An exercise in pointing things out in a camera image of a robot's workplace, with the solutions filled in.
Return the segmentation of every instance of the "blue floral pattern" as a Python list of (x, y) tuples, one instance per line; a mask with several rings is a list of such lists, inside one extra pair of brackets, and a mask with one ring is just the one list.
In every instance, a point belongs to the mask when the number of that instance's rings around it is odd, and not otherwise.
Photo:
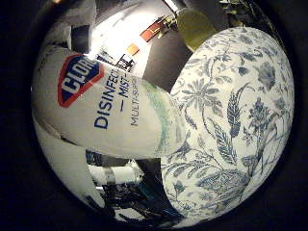
[(162, 158), (167, 197), (187, 218), (216, 218), (255, 192), (281, 155), (294, 110), (290, 64), (266, 33), (227, 29), (194, 52), (171, 95), (190, 132)]

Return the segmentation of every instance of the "leaf pattern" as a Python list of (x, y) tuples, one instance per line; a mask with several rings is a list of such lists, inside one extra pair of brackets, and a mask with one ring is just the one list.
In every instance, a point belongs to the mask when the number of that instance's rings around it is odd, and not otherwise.
[(239, 74), (241, 75), (241, 76), (244, 76), (244, 75), (246, 75), (247, 73), (249, 73), (249, 69), (247, 69), (246, 67), (240, 67), (239, 68)]
[(244, 59), (246, 60), (249, 60), (249, 61), (252, 61), (252, 62), (256, 62), (256, 58), (254, 58), (254, 56), (252, 54), (249, 54), (249, 53), (246, 53), (246, 52), (243, 52), (240, 54)]
[(228, 138), (227, 134), (220, 128), (220, 126), (215, 123), (211, 118), (209, 119), (212, 121), (215, 127), (218, 151), (222, 159), (226, 163), (235, 166), (237, 164), (237, 153), (233, 148), (232, 142)]
[(234, 92), (231, 92), (231, 96), (229, 99), (227, 117), (228, 117), (228, 122), (231, 126), (230, 135), (232, 138), (235, 138), (239, 135), (241, 122), (240, 122), (239, 101)]

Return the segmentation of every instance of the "white bottle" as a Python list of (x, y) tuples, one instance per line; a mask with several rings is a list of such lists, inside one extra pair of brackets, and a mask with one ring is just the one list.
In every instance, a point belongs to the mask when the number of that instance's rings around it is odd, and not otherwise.
[(113, 157), (159, 158), (186, 137), (168, 92), (59, 46), (47, 46), (38, 58), (32, 103), (53, 136)]

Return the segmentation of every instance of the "blue and white ceramic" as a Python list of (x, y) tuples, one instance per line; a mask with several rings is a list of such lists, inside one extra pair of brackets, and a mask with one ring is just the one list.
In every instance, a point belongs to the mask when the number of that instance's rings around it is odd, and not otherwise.
[(266, 33), (227, 29), (196, 50), (171, 94), (190, 132), (162, 158), (167, 197), (187, 219), (216, 218), (262, 185), (284, 149), (295, 103), (289, 61)]

